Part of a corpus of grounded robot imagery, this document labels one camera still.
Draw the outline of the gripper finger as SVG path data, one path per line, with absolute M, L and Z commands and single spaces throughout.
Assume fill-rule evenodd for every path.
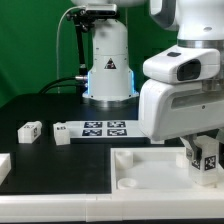
M 200 161 L 202 158 L 202 149 L 196 145 L 196 139 L 196 135 L 181 137 L 181 141 L 186 148 L 186 157 L 189 161 Z

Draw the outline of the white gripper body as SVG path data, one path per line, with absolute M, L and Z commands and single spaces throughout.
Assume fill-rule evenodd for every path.
M 139 127 L 160 141 L 224 127 L 224 91 L 207 91 L 204 83 L 220 71 L 216 49 L 177 45 L 143 64 L 148 80 L 139 99 Z

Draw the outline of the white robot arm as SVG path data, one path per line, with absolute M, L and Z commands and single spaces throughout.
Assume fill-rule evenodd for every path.
M 180 137 L 189 160 L 201 160 L 200 132 L 224 126 L 224 0 L 71 0 L 83 30 L 93 29 L 93 67 L 85 100 L 107 106 L 139 97 L 141 131 L 155 141 Z M 176 30 L 177 44 L 147 59 L 139 93 L 128 65 L 119 6 L 147 1 L 151 18 Z

